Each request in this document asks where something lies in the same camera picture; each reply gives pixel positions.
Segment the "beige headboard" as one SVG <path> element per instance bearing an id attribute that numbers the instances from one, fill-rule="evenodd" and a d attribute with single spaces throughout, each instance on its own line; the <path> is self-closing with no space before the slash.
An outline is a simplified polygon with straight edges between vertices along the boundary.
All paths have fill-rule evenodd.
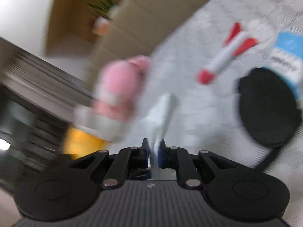
<path id="1" fill-rule="evenodd" d="M 114 59 L 150 55 L 154 48 L 210 0 L 121 0 L 107 33 L 91 53 L 85 84 L 92 89 L 99 70 Z"/>

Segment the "yellow plush toy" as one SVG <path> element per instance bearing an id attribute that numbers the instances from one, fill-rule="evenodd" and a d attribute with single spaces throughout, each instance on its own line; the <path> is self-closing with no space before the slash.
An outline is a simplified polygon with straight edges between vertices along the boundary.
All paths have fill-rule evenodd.
<path id="1" fill-rule="evenodd" d="M 110 142 L 70 126 L 63 142 L 63 154 L 69 154 L 72 160 L 104 150 Z"/>

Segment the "white wet wipe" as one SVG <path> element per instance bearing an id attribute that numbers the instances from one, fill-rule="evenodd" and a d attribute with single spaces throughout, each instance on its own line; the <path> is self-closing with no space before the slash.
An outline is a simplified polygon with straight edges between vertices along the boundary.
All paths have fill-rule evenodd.
<path id="1" fill-rule="evenodd" d="M 179 107 L 179 99 L 171 93 L 163 94 L 149 109 L 141 123 L 147 132 L 149 147 L 149 168 L 152 180 L 163 180 L 164 175 L 159 165 L 160 143 L 169 128 L 174 112 Z"/>

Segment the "blue wet wipes pack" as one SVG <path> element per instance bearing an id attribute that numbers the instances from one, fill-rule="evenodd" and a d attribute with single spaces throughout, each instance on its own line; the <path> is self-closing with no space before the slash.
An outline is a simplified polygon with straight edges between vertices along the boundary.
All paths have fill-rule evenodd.
<path id="1" fill-rule="evenodd" d="M 277 74 L 299 99 L 302 86 L 302 35 L 281 31 L 265 68 Z"/>

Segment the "pink white plush toy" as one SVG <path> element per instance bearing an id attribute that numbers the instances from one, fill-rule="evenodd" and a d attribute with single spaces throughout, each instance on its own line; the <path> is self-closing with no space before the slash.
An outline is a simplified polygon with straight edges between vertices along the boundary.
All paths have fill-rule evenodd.
<path id="1" fill-rule="evenodd" d="M 104 141 L 120 140 L 143 91 L 151 59 L 138 55 L 105 64 L 94 84 L 91 106 L 74 108 L 73 126 Z"/>

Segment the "potted green plant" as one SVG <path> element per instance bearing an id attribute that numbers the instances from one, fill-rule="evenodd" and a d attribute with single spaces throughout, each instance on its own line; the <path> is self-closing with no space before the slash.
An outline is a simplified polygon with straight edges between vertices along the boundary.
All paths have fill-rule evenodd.
<path id="1" fill-rule="evenodd" d="M 92 26 L 92 33 L 98 36 L 104 36 L 110 26 L 110 13 L 115 9 L 116 4 L 112 0 L 98 0 L 95 3 L 88 3 L 91 13 L 95 16 Z"/>

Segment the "red white toy rocket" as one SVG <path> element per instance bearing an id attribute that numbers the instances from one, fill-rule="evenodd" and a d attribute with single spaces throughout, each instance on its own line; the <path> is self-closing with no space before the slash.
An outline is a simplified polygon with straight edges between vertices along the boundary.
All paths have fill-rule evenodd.
<path id="1" fill-rule="evenodd" d="M 258 43 L 259 39 L 253 36 L 252 31 L 247 31 L 241 22 L 235 22 L 222 49 L 199 71 L 197 81 L 203 85 L 210 84 L 236 56 Z"/>

